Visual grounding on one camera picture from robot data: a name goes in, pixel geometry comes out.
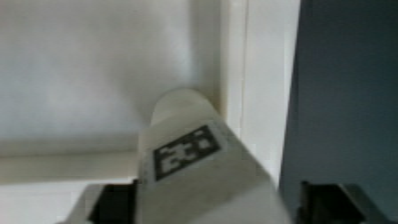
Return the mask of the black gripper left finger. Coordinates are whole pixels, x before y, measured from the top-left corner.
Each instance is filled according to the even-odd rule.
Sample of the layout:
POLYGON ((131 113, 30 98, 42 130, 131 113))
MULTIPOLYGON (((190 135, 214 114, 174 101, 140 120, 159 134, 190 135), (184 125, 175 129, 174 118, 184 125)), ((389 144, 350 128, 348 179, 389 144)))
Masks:
POLYGON ((136 182, 106 184, 87 220, 92 224, 136 224, 136 182))

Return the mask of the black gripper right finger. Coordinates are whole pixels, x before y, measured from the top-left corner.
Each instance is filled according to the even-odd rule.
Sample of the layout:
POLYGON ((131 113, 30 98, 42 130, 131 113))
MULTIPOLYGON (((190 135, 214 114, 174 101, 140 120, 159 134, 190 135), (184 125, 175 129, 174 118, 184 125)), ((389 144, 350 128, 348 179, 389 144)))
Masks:
POLYGON ((300 183, 296 224, 367 224, 360 209, 364 192, 353 184, 300 183))

